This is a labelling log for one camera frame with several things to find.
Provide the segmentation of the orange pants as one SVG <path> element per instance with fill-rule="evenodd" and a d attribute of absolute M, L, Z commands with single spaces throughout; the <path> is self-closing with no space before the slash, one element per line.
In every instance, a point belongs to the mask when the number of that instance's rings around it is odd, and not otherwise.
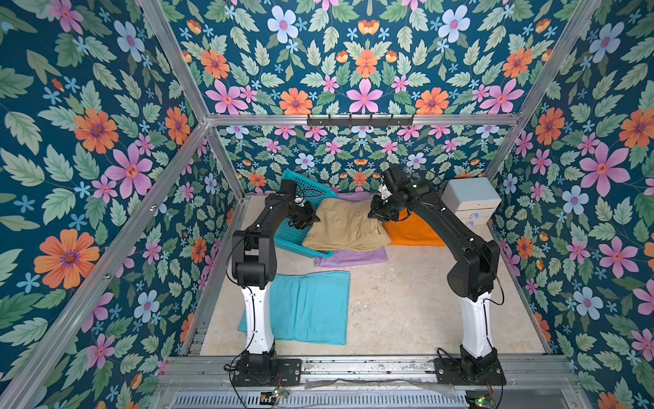
<path fill-rule="evenodd" d="M 417 215 L 402 222 L 384 223 L 383 228 L 390 237 L 390 245 L 446 247 L 444 240 Z"/>

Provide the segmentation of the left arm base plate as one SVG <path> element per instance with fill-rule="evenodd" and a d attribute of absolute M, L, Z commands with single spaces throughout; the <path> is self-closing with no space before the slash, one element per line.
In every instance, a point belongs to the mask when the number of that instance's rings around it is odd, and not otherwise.
<path fill-rule="evenodd" d="M 232 383 L 237 387 L 297 386 L 301 383 L 301 359 L 279 359 L 271 361 L 252 360 L 243 357 L 232 372 Z"/>

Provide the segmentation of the teal plastic basket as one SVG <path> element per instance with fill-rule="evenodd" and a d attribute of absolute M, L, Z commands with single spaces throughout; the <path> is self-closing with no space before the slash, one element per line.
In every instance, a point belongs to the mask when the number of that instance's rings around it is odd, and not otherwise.
<path fill-rule="evenodd" d="M 303 245 L 310 228 L 318 222 L 317 209 L 324 199 L 336 199 L 337 194 L 294 171 L 286 170 L 282 181 L 291 181 L 296 184 L 296 205 L 298 213 L 286 218 L 279 226 L 274 236 L 275 246 L 279 249 L 292 252 L 296 255 L 309 258 L 331 258 L 333 251 L 311 250 Z"/>

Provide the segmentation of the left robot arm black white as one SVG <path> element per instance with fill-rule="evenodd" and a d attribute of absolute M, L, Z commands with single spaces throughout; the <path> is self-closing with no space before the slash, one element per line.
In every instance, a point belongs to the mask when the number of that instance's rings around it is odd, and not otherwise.
<path fill-rule="evenodd" d="M 232 281 L 241 289 L 245 300 L 247 340 L 237 364 L 243 372 L 273 374 L 277 371 L 270 285 L 278 267 L 274 236 L 286 219 L 298 230 L 320 220 L 315 207 L 301 196 L 293 180 L 283 180 L 279 191 L 266 197 L 257 219 L 233 235 Z"/>

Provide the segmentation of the khaki long pants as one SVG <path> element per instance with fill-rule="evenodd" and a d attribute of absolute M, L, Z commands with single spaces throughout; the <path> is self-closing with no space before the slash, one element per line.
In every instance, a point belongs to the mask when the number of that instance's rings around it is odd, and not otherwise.
<path fill-rule="evenodd" d="M 371 202 L 324 199 L 317 209 L 320 221 L 310 228 L 302 245 L 317 252 L 370 252 L 390 245 L 392 240 L 383 223 L 368 218 Z"/>

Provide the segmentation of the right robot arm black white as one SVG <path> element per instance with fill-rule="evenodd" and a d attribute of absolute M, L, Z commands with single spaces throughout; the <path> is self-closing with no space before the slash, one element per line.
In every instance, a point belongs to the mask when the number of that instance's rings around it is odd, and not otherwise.
<path fill-rule="evenodd" d="M 400 221 L 400 212 L 419 216 L 446 244 L 456 263 L 447 283 L 459 296 L 463 315 L 460 368 L 468 379 L 480 378 L 498 363 L 492 345 L 489 303 L 497 279 L 500 247 L 467 227 L 429 182 L 411 177 L 402 167 L 383 172 L 383 183 L 371 202 L 369 218 Z"/>

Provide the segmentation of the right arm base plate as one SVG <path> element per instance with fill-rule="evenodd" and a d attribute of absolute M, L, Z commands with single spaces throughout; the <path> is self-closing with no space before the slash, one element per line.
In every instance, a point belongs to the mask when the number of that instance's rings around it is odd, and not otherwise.
<path fill-rule="evenodd" d="M 507 379 L 495 356 L 483 360 L 437 357 L 435 375 L 439 383 L 456 386 L 505 386 Z"/>

